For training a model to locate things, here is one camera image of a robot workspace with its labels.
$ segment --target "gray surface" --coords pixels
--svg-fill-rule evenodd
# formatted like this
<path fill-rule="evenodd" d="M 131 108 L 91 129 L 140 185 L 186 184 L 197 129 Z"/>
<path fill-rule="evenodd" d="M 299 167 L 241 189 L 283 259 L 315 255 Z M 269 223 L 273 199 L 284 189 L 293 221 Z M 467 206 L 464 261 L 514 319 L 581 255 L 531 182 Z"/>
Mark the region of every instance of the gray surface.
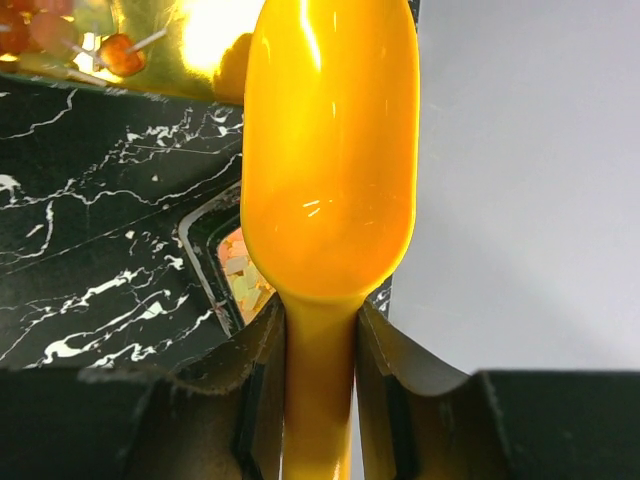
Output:
<path fill-rule="evenodd" d="M 640 369 L 639 18 L 634 0 L 422 4 L 391 320 L 453 365 Z"/>

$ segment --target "marble countertop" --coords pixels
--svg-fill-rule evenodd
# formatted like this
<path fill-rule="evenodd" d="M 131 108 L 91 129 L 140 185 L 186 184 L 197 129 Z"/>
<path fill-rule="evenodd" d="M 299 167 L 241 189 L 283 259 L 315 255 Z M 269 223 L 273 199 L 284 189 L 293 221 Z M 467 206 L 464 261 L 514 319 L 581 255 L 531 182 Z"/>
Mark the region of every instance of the marble countertop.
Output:
<path fill-rule="evenodd" d="M 173 369 L 224 341 L 177 229 L 240 179 L 242 126 L 239 107 L 0 77 L 0 367 Z"/>

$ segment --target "black marble surface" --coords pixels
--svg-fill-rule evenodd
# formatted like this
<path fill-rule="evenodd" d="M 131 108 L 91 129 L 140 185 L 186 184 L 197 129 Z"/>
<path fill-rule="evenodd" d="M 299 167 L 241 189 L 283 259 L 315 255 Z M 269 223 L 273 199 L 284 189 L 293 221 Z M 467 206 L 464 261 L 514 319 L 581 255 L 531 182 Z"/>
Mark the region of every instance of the black marble surface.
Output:
<path fill-rule="evenodd" d="M 226 338 L 177 227 L 240 179 L 242 120 L 0 77 L 0 367 L 175 368 Z"/>

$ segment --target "orange plastic scoop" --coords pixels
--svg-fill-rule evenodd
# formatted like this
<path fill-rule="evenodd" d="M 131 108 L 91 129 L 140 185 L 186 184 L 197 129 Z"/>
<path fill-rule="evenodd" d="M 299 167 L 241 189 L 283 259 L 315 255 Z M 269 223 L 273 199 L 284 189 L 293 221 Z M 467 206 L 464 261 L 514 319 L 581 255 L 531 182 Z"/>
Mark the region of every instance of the orange plastic scoop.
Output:
<path fill-rule="evenodd" d="M 355 314 L 416 202 L 419 63 L 406 0 L 267 0 L 245 91 L 242 228 L 287 311 L 283 475 L 349 476 Z"/>

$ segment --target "scoop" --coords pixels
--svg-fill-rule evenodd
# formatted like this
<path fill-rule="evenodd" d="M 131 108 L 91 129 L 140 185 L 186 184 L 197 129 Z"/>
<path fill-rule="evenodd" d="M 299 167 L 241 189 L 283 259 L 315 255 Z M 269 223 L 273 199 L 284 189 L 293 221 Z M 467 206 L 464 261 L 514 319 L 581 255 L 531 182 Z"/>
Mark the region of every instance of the scoop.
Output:
<path fill-rule="evenodd" d="M 415 219 L 406 0 L 267 0 L 245 90 L 241 221 L 287 313 L 283 478 L 346 479 L 355 316 Z"/>

